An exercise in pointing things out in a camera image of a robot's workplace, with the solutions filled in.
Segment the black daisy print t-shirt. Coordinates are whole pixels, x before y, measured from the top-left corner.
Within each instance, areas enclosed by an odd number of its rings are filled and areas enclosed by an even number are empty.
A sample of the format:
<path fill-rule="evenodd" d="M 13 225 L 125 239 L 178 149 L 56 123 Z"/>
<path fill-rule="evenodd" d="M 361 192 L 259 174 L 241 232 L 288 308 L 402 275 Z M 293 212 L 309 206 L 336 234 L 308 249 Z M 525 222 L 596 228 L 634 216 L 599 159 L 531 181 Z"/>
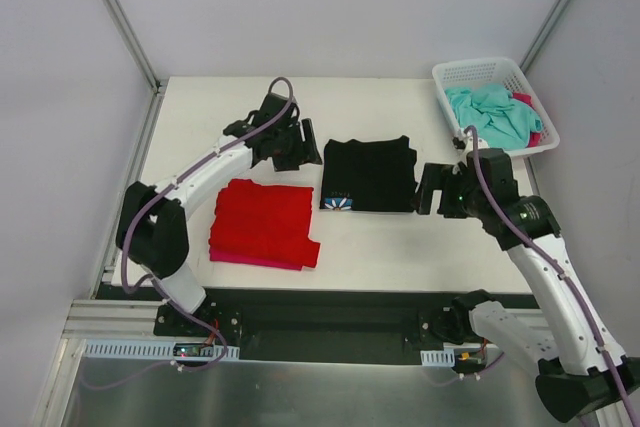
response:
<path fill-rule="evenodd" d="M 331 139 L 324 147 L 319 207 L 324 210 L 410 213 L 417 188 L 417 151 L 402 135 L 363 142 Z"/>

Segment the red t-shirt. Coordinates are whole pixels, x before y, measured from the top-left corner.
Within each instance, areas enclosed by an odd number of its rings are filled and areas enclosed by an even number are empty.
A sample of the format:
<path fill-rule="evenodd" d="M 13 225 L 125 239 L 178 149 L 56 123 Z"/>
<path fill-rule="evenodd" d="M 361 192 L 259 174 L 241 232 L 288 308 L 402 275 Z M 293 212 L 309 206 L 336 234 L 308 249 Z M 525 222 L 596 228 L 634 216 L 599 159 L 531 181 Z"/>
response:
<path fill-rule="evenodd" d="M 209 249 L 314 268 L 320 244 L 309 238 L 312 198 L 311 187 L 234 179 L 218 193 Z"/>

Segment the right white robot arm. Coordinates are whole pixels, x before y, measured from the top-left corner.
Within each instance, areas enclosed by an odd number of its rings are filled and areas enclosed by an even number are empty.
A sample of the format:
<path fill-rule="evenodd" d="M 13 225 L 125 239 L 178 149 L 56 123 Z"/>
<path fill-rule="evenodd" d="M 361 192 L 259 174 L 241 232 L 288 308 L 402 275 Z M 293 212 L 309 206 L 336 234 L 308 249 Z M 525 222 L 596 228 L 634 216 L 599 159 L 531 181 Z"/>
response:
<path fill-rule="evenodd" d="M 533 377 L 543 406 L 559 422 L 628 402 L 639 388 L 639 360 L 595 312 L 548 204 L 520 194 L 510 156 L 483 148 L 453 165 L 427 163 L 414 197 L 418 214 L 429 214 L 434 192 L 441 194 L 439 215 L 477 219 L 497 241 L 526 280 L 551 335 L 534 331 L 485 290 L 456 297 L 430 320 L 431 333 L 457 345 L 477 337 L 497 345 Z"/>

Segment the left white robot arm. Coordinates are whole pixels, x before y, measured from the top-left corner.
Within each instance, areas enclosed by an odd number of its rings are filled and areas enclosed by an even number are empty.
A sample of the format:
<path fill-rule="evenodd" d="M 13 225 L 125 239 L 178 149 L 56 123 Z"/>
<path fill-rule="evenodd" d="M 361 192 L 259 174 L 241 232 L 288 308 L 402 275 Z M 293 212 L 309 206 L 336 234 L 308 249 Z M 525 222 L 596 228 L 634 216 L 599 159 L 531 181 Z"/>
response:
<path fill-rule="evenodd" d="M 153 282 L 178 310 L 179 327 L 191 336 L 204 334 L 212 314 L 203 306 L 206 292 L 187 262 L 187 222 L 215 191 L 268 159 L 276 171 L 321 162 L 311 120 L 300 117 L 291 94 L 267 92 L 259 109 L 226 126 L 181 173 L 154 185 L 129 185 L 115 239 L 123 290 L 132 294 L 145 281 Z"/>

